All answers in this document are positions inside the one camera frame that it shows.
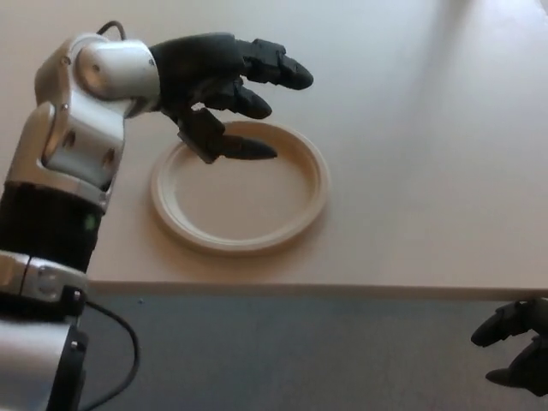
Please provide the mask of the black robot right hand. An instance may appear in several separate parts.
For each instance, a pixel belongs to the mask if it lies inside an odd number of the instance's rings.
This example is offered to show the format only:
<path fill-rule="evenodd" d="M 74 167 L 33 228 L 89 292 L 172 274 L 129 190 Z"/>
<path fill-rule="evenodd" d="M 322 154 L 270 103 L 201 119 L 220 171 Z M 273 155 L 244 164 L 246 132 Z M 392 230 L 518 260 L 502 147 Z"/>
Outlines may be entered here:
<path fill-rule="evenodd" d="M 514 301 L 499 307 L 472 334 L 471 342 L 486 348 L 529 331 L 536 333 L 505 368 L 489 371 L 485 378 L 497 385 L 547 395 L 547 300 Z"/>

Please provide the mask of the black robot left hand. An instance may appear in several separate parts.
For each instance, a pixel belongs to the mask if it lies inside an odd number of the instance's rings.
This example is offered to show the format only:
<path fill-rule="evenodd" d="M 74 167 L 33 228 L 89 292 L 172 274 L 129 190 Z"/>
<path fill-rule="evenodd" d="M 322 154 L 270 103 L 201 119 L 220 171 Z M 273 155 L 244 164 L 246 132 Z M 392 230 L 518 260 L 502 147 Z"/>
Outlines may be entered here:
<path fill-rule="evenodd" d="M 251 138 L 228 134 L 214 110 L 228 110 L 262 120 L 271 107 L 245 80 L 291 90 L 313 84 L 313 75 L 288 56 L 283 45 L 264 39 L 246 41 L 230 33 L 207 33 L 172 39 L 150 49 L 160 79 L 155 109 L 178 127 L 178 136 L 200 159 L 264 160 L 277 151 Z"/>

